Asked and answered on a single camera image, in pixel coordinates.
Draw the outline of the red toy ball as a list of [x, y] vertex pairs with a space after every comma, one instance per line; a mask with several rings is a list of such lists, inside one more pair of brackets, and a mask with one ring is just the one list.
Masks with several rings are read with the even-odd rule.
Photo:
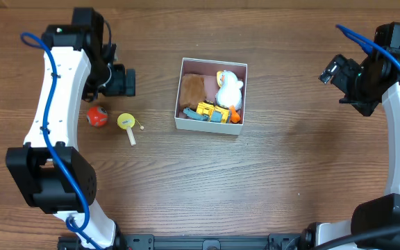
[[101, 106], [91, 107], [86, 114], [87, 121], [93, 127], [105, 126], [108, 122], [108, 113]]

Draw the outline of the brown plush toy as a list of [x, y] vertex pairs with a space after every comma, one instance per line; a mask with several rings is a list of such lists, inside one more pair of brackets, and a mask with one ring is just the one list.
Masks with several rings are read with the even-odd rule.
[[181, 109], [196, 110], [200, 102], [206, 100], [204, 77], [197, 74], [186, 74], [182, 77], [179, 106]]

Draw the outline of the yellow toy truck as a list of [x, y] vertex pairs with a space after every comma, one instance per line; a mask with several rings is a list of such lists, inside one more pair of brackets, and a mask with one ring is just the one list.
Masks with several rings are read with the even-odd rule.
[[226, 124], [231, 118], [231, 112], [228, 108], [215, 105], [211, 101], [202, 101], [198, 103], [196, 110], [185, 108], [183, 113], [187, 117], [201, 122]]

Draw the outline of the white plush duck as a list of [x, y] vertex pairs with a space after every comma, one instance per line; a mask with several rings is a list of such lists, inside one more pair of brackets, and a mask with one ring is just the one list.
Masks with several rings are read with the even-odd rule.
[[241, 116], [238, 111], [242, 107], [243, 81], [239, 80], [232, 71], [223, 70], [217, 72], [217, 84], [219, 86], [215, 95], [217, 104], [231, 111], [232, 123], [240, 122]]

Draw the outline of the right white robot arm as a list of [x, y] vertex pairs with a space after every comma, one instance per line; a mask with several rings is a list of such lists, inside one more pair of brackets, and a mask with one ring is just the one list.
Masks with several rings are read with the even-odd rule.
[[319, 77], [344, 93], [343, 103], [370, 116], [385, 110], [389, 170], [384, 195], [360, 204], [351, 219], [317, 224], [305, 233], [309, 249], [400, 249], [400, 51], [374, 52], [361, 64], [336, 55]]

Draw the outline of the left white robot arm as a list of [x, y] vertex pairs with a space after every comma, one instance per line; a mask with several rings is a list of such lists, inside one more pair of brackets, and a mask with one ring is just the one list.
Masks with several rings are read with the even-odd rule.
[[118, 225], [97, 202], [97, 176], [79, 153], [78, 117], [83, 101], [135, 95], [135, 72], [115, 64], [115, 44], [99, 24], [50, 25], [41, 37], [21, 40], [44, 52], [44, 79], [32, 126], [21, 147], [6, 153], [6, 167], [26, 203], [52, 214], [76, 234], [59, 249], [125, 249]]

